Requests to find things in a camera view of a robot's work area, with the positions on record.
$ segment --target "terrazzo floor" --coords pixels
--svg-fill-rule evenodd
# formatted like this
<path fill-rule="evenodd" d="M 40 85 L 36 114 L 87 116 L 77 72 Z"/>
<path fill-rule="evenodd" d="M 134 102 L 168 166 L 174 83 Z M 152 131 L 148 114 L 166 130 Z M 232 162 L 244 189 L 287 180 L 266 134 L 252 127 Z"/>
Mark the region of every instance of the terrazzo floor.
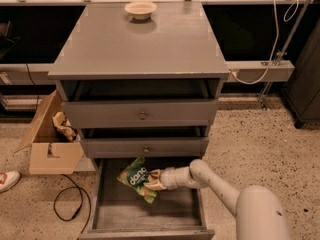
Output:
<path fill-rule="evenodd" d="M 266 99 L 263 111 L 253 97 L 223 96 L 210 131 L 204 157 L 210 167 L 234 187 L 258 184 L 281 200 L 292 240 L 320 239 L 320 124 L 294 128 L 294 118 L 276 96 Z M 0 124 L 0 171 L 19 170 L 20 182 L 0 194 L 0 239 L 77 239 L 88 216 L 88 202 L 71 222 L 61 221 L 53 202 L 72 186 L 61 175 L 30 175 L 30 148 L 15 152 L 29 123 Z M 70 177 L 93 197 L 94 172 Z M 218 198 L 202 190 L 207 226 L 213 240 L 236 239 L 235 220 Z M 70 216 L 79 205 L 76 191 L 64 195 L 57 209 Z"/>

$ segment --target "white cable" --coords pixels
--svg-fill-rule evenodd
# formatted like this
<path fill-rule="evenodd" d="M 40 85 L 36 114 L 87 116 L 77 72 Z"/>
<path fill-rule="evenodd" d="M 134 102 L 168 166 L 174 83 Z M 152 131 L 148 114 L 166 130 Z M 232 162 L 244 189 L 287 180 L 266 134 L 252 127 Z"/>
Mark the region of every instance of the white cable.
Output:
<path fill-rule="evenodd" d="M 253 82 L 245 82 L 243 80 L 240 80 L 237 76 L 236 76 L 236 72 L 230 70 L 232 76 L 234 77 L 234 79 L 236 79 L 238 82 L 242 83 L 242 84 L 256 84 L 256 83 L 259 83 L 267 74 L 268 70 L 269 70 L 269 67 L 272 63 L 272 57 L 273 57 L 273 53 L 274 53 L 274 50 L 276 48 L 276 45 L 277 45 L 277 42 L 278 42 L 278 38 L 279 38 L 279 25 L 278 25 L 278 13 L 277 13 L 277 6 L 276 6 L 276 1 L 275 0 L 272 0 L 273 2 L 273 10 L 274 10 L 274 19 L 275 19 L 275 22 L 276 22 L 276 30 L 277 30 L 277 36 L 276 36 L 276 39 L 273 43 L 273 47 L 272 47 L 272 51 L 271 51 L 271 54 L 270 54 L 270 58 L 269 58 L 269 61 L 268 61 L 268 66 L 267 68 L 265 69 L 264 73 L 262 74 L 262 76 L 256 80 L 256 81 L 253 81 Z"/>
<path fill-rule="evenodd" d="M 297 4 L 297 5 L 296 5 L 296 9 L 295 9 L 294 12 L 292 13 L 292 15 L 291 15 L 288 19 L 286 19 L 288 12 L 290 11 L 290 9 L 292 8 L 292 6 L 293 6 L 295 3 Z M 299 0 L 295 0 L 295 1 L 290 5 L 290 7 L 289 7 L 288 10 L 286 11 L 286 13 L 284 14 L 284 16 L 283 16 L 283 21 L 284 21 L 284 22 L 288 22 L 289 20 L 291 20 L 292 17 L 296 14 L 298 8 L 299 8 Z"/>

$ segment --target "shoe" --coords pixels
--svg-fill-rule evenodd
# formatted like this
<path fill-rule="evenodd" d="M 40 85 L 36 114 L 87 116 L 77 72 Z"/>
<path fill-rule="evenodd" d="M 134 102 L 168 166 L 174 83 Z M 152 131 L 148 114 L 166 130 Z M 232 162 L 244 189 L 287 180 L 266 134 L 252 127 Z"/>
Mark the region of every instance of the shoe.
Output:
<path fill-rule="evenodd" d="M 16 185 L 21 175 L 18 171 L 0 173 L 0 193 L 7 191 Z"/>

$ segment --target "chip bag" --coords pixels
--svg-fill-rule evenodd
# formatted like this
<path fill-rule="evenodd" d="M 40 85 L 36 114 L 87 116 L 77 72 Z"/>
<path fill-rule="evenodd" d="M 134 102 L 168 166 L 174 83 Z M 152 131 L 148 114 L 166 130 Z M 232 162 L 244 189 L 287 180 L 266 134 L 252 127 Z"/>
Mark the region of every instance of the chip bag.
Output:
<path fill-rule="evenodd" d="M 120 173 L 117 179 L 124 185 L 132 187 L 140 196 L 144 197 L 144 200 L 151 204 L 157 196 L 157 191 L 144 186 L 145 182 L 150 182 L 150 174 L 144 166 L 144 161 L 144 157 L 138 157 Z"/>

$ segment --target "bowl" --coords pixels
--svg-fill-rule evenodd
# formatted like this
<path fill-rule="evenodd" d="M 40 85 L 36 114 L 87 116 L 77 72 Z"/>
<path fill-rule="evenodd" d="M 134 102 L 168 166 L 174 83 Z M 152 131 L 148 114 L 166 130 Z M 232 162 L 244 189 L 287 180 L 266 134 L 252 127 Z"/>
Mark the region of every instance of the bowl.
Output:
<path fill-rule="evenodd" d="M 153 2 L 131 2 L 126 4 L 124 9 L 132 15 L 136 20 L 149 19 L 151 13 L 157 9 L 157 5 Z"/>

